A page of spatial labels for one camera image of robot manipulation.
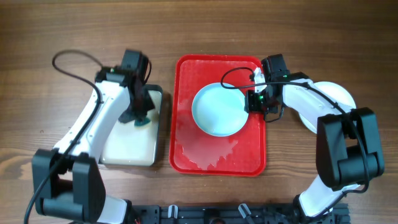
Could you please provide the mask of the white plate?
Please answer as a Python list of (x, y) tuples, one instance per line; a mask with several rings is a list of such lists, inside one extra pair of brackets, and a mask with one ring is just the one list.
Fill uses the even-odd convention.
[[(344, 105), (348, 105), (352, 108), (357, 108), (354, 98), (351, 94), (342, 86), (333, 82), (316, 82), (314, 85), (323, 91), (328, 96), (334, 98), (339, 103)], [(302, 116), (300, 113), (298, 114), (302, 123), (314, 134), (317, 133), (317, 128), (312, 125), (307, 118)]]

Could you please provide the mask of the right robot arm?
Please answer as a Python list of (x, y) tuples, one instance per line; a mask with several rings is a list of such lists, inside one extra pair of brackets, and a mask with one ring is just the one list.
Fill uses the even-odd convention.
[(384, 172), (377, 119), (367, 108), (353, 108), (319, 89), (309, 77), (292, 73), (281, 54), (271, 55), (253, 71), (246, 92), (248, 112), (281, 114), (289, 107), (316, 129), (318, 175), (295, 197), (294, 217), (310, 223), (327, 216), (348, 194), (363, 194)]

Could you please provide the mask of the light blue plate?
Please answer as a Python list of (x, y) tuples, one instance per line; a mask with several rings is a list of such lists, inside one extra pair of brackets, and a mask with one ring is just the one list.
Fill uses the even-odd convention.
[(230, 84), (211, 83), (195, 95), (192, 116), (196, 125), (215, 137), (236, 134), (248, 121), (245, 95)]

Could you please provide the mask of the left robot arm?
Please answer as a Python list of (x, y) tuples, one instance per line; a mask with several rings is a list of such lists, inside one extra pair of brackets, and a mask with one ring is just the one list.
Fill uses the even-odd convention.
[[(88, 57), (100, 70), (93, 82), (61, 69), (57, 59), (66, 54)], [(39, 215), (72, 223), (141, 223), (129, 200), (106, 194), (98, 163), (117, 122), (142, 127), (155, 108), (147, 80), (152, 70), (141, 51), (126, 50), (120, 65), (107, 67), (94, 56), (75, 49), (57, 52), (52, 66), (58, 72), (89, 84), (92, 98), (70, 133), (51, 150), (38, 149), (32, 158), (34, 194), (26, 208), (24, 223), (33, 209)]]

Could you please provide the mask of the green scrubbing sponge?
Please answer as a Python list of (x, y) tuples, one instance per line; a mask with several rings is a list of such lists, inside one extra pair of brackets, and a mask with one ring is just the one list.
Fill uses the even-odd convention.
[(135, 125), (135, 127), (142, 127), (142, 126), (149, 124), (150, 122), (151, 122), (151, 120), (148, 117), (137, 118), (134, 121), (134, 125)]

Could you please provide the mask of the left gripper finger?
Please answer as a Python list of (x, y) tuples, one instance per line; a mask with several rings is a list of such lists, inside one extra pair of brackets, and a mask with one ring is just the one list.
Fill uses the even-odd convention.
[(144, 120), (148, 111), (155, 108), (155, 105), (150, 97), (149, 91), (144, 86), (136, 98), (136, 115), (138, 120)]
[(131, 121), (134, 121), (136, 119), (134, 112), (126, 110), (122, 113), (122, 115), (118, 118), (118, 121), (120, 123), (129, 123)]

